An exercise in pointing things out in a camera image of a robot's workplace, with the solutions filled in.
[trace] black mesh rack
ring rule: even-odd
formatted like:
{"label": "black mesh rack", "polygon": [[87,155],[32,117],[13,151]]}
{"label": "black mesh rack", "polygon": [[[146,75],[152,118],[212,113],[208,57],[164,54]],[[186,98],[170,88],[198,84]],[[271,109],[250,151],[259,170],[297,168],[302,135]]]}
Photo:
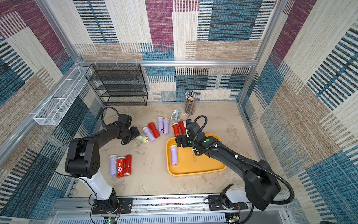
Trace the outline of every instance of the black mesh rack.
{"label": "black mesh rack", "polygon": [[146,106],[148,91],[138,64],[92,64],[85,75],[105,106]]}

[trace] orange tray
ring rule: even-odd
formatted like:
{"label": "orange tray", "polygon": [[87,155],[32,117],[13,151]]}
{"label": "orange tray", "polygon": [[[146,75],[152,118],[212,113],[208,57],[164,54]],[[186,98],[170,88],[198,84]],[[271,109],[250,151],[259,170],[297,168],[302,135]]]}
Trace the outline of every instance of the orange tray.
{"label": "orange tray", "polygon": [[[206,134],[206,136],[213,136],[219,141],[219,137],[215,134]],[[175,137],[170,138],[166,142],[166,167],[168,172],[173,176],[196,175],[203,173],[219,172],[226,169],[226,166],[221,162],[209,158],[206,155],[196,156],[192,151],[192,147],[178,148],[178,165],[171,164],[170,146],[176,145]]]}

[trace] white wire basket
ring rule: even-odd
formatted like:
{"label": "white wire basket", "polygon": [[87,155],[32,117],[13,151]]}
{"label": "white wire basket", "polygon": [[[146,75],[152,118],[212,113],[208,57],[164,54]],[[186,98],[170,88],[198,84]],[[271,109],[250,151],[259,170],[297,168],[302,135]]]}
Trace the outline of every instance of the white wire basket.
{"label": "white wire basket", "polygon": [[34,120],[39,125],[58,125],[67,113],[74,100],[81,92],[87,80],[85,73],[91,75],[88,67],[76,67],[60,85],[50,99],[35,115]]}

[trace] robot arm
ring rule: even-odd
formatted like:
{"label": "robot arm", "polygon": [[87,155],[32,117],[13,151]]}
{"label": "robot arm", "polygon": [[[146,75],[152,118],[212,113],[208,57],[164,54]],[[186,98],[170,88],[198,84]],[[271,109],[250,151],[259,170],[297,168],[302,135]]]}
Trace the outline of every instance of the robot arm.
{"label": "robot arm", "polygon": [[[181,145],[183,147],[194,146],[193,151],[196,156],[205,154],[235,171],[245,181],[247,199],[260,210],[265,210],[269,203],[287,204],[293,200],[294,192],[291,186],[280,176],[273,173],[266,161],[256,162],[245,158],[227,148],[213,136],[206,137],[205,133],[202,132],[205,124],[200,127],[196,123],[196,120],[200,117],[205,118],[206,124],[207,118],[205,116],[199,116],[193,123],[187,124],[187,135],[179,135],[176,138],[178,147],[181,147]],[[105,182],[101,172],[98,172],[100,168],[99,149],[115,138],[122,139],[122,144],[128,144],[139,136],[136,127],[129,128],[131,121],[132,118],[129,115],[118,113],[118,121],[103,125],[104,129],[96,134],[87,138],[75,139],[69,144],[65,171],[86,183],[96,196],[95,208],[98,207],[101,211],[107,213],[115,212],[118,209],[119,202],[114,189]],[[281,190],[277,180],[283,182],[290,190],[290,197],[284,201],[273,201]],[[233,204],[239,202],[228,194],[229,192],[231,195],[235,194],[235,191],[230,187],[225,188],[221,193],[221,201],[227,208],[232,208]]]}
{"label": "robot arm", "polygon": [[118,120],[103,125],[103,130],[87,138],[78,138],[70,142],[65,163],[65,171],[79,178],[95,194],[95,208],[106,213],[118,209],[119,202],[116,192],[104,180],[100,169],[100,148],[112,139],[122,139],[128,144],[139,136],[137,127],[130,127],[132,117],[119,114]]}
{"label": "robot arm", "polygon": [[[196,123],[196,120],[201,117],[205,118],[205,123],[202,127]],[[199,116],[193,123],[187,124],[187,135],[177,137],[177,146],[193,146],[196,156],[205,154],[235,171],[245,182],[247,199],[260,210],[265,210],[270,203],[288,204],[294,199],[294,192],[291,186],[280,176],[273,173],[266,161],[261,160],[256,162],[255,160],[248,159],[232,151],[213,136],[207,137],[202,132],[206,122],[207,118],[205,116]],[[284,201],[274,201],[275,196],[281,191],[278,179],[290,190],[290,197]],[[232,201],[234,197],[230,196],[229,192],[232,194],[234,191],[230,191],[229,188],[224,189],[224,191],[226,196],[222,195],[221,201],[226,208],[232,208],[235,203],[242,202]]]}

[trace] black cable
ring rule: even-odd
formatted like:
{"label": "black cable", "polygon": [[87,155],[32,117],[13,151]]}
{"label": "black cable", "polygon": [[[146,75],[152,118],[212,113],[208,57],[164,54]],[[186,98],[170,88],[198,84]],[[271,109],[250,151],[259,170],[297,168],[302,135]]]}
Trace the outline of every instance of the black cable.
{"label": "black cable", "polygon": [[106,109],[112,109],[112,110],[116,111],[116,113],[117,113],[117,115],[118,115],[118,117],[119,117],[119,113],[118,113],[118,111],[117,111],[115,108],[113,108],[113,107],[111,107],[111,106],[106,106],[105,108],[103,108],[103,110],[102,110],[102,112],[101,112],[101,121],[102,121],[102,127],[103,127],[103,128],[106,127],[106,123],[105,123],[105,121],[103,120],[103,112],[104,112]]}
{"label": "black cable", "polygon": [[209,204],[209,198],[208,197],[204,198],[203,201],[204,201],[204,204],[207,204],[207,205]]}
{"label": "black cable", "polygon": [[94,206],[94,205],[95,205],[95,204],[92,205],[91,210],[90,210],[90,212],[89,212],[89,215],[90,215],[89,218],[91,219],[91,221],[92,221],[93,224],[96,224],[96,223],[92,220],[92,209],[93,209],[93,206]]}
{"label": "black cable", "polygon": [[204,122],[203,126],[199,129],[199,131],[197,132],[197,134],[195,135],[195,137],[194,137],[194,139],[193,139],[193,142],[192,142],[192,147],[193,147],[193,148],[195,148],[195,141],[196,141],[197,137],[199,136],[200,132],[202,132],[202,130],[205,128],[205,125],[206,125],[206,123],[208,122],[208,118],[207,118],[206,116],[200,115],[200,116],[198,116],[197,118],[195,118],[194,123],[195,123],[199,118],[205,118],[205,122]]}
{"label": "black cable", "polygon": [[[207,151],[209,148],[213,148],[215,147],[215,145],[211,145],[209,146],[208,148],[206,148],[203,152]],[[220,147],[226,149],[226,151],[228,151],[231,155],[233,155],[237,160],[243,162],[243,163],[246,163],[247,165],[249,166],[252,166],[258,170],[261,170],[261,171],[264,171],[265,173],[268,173],[268,174],[271,174],[272,176],[274,176],[276,179],[278,179],[279,181],[281,181],[286,187],[287,189],[289,190],[290,192],[290,196],[283,200],[283,201],[271,201],[271,204],[274,204],[274,205],[285,205],[285,204],[288,204],[290,202],[293,201],[293,199],[295,198],[295,192],[293,191],[293,188],[291,187],[291,185],[285,180],[283,179],[282,177],[280,177],[279,175],[277,175],[276,173],[272,172],[272,171],[269,171],[255,163],[252,163],[252,162],[249,162],[249,161],[246,161],[245,159],[242,159],[241,158],[241,155],[239,155],[238,153],[236,153],[235,151],[232,151],[231,149],[229,149],[228,147],[224,146],[224,145],[220,145]]]}
{"label": "black cable", "polygon": [[251,204],[251,210],[250,210],[250,213],[248,214],[248,216],[242,222],[239,222],[237,224],[244,224],[245,222],[247,222],[253,213],[253,208],[254,208],[254,205]]}
{"label": "black cable", "polygon": [[89,203],[89,205],[92,205],[92,206],[94,206],[95,205],[95,203],[93,202],[93,204],[91,204],[89,201],[89,199],[91,198],[91,196],[92,196],[93,194],[90,194],[90,196],[88,197],[88,203]]}

